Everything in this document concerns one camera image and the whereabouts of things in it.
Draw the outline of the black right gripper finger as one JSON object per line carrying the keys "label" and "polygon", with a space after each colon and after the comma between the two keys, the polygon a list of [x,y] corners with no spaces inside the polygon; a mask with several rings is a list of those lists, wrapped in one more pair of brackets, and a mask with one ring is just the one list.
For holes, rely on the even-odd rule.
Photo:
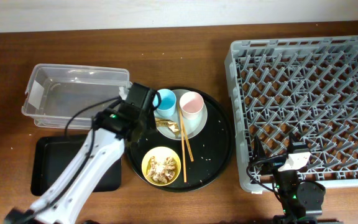
{"label": "black right gripper finger", "polygon": [[264,151],[262,142],[260,140],[260,138],[255,135],[254,136],[254,149],[253,149],[253,157],[252,157],[252,161],[253,162],[257,162],[257,161],[261,161],[263,159],[265,159],[266,153]]}
{"label": "black right gripper finger", "polygon": [[293,133],[289,133],[288,149],[306,149],[306,144],[301,142]]}

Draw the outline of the gold brown foil wrapper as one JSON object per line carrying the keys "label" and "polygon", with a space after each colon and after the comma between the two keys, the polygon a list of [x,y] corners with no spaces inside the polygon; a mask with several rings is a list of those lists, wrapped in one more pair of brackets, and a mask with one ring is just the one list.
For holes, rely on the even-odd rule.
{"label": "gold brown foil wrapper", "polygon": [[169,120],[169,119],[162,119],[162,118],[155,118],[156,127],[163,127],[168,128],[174,135],[179,135],[180,128],[178,123]]}

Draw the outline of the pink cup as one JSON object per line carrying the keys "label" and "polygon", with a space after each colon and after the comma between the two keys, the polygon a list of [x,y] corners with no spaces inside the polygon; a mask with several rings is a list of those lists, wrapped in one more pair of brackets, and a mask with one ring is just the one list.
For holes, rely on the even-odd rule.
{"label": "pink cup", "polygon": [[186,119],[194,120],[201,113],[204,100],[199,93],[195,91],[188,91],[180,97],[179,104],[182,115]]}

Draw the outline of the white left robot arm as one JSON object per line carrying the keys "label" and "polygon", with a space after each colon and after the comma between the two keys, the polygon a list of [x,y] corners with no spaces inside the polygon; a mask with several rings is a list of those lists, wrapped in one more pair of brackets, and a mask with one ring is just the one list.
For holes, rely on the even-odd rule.
{"label": "white left robot arm", "polygon": [[156,90],[134,83],[105,100],[107,108],[91,119],[83,145],[52,186],[26,212],[13,208],[4,223],[74,223],[106,171],[121,159],[127,145],[155,128],[161,104]]}

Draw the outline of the blue cup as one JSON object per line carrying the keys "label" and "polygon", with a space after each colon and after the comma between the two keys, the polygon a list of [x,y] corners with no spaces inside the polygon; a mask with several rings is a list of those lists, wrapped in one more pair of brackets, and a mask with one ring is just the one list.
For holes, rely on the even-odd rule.
{"label": "blue cup", "polygon": [[156,109],[159,118],[170,118],[176,110],[177,98],[173,91],[169,89],[160,89],[161,102]]}

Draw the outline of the food scraps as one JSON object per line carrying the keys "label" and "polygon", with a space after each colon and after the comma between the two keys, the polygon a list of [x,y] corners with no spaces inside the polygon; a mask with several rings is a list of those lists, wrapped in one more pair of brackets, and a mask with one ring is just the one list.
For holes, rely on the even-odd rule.
{"label": "food scraps", "polygon": [[157,184],[167,184],[171,181],[176,172],[177,163],[173,157],[155,157],[150,158],[150,169],[147,176]]}

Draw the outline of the yellow bowl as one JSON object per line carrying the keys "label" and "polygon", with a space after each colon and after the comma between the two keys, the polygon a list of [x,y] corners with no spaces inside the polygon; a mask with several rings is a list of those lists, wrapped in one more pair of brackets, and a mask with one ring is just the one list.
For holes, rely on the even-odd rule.
{"label": "yellow bowl", "polygon": [[[176,174],[175,174],[174,178],[171,181],[169,181],[167,184],[157,184],[157,183],[153,182],[153,180],[150,177],[147,176],[147,172],[150,169],[150,158],[152,156],[155,156],[155,157],[170,157],[171,156],[176,161],[176,163],[177,163],[177,168],[175,169]],[[145,156],[143,157],[143,160],[142,160],[141,168],[142,168],[142,174],[145,177],[147,182],[149,182],[150,184],[155,185],[155,186],[163,187],[163,186],[172,184],[177,179],[177,177],[179,176],[179,174],[181,172],[181,160],[180,160],[178,154],[174,150],[172,150],[168,147],[160,146],[160,147],[155,147],[155,148],[149,150],[145,154]]]}

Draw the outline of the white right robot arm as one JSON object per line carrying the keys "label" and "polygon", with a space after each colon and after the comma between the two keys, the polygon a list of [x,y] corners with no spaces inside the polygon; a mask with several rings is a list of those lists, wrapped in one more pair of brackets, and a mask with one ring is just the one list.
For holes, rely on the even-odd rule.
{"label": "white right robot arm", "polygon": [[250,174],[253,167],[261,168],[263,174],[273,175],[273,187],[267,187],[259,181],[257,184],[274,193],[283,208],[283,215],[275,215],[272,222],[285,223],[317,223],[317,217],[323,212],[322,204],[326,189],[323,185],[298,178],[298,170],[304,168],[311,156],[307,144],[301,142],[292,133],[289,134],[289,145],[285,153],[267,156],[261,140],[254,137],[254,157],[246,169]]}

